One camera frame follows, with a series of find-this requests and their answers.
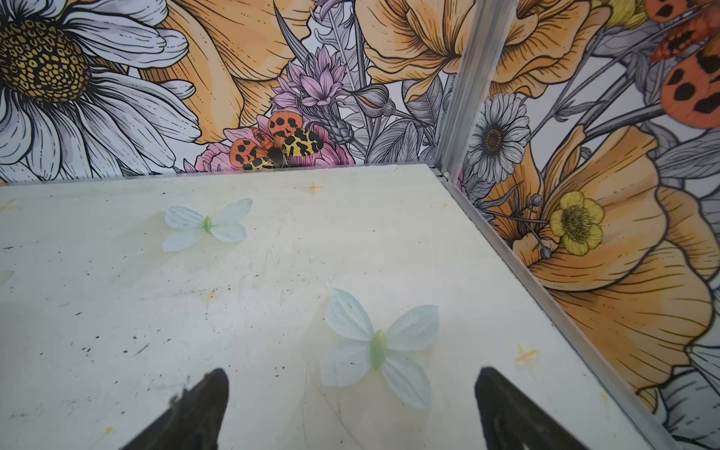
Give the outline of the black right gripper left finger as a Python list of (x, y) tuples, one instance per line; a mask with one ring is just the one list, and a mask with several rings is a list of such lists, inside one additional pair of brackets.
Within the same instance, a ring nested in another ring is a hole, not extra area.
[(218, 449), (229, 394), (223, 369), (206, 373), (193, 388), (172, 397), (169, 408), (123, 449)]

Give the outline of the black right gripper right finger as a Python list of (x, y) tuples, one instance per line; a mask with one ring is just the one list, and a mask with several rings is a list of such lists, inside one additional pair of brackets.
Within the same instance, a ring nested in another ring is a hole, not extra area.
[(585, 448), (494, 367), (482, 367), (474, 395), (490, 450)]

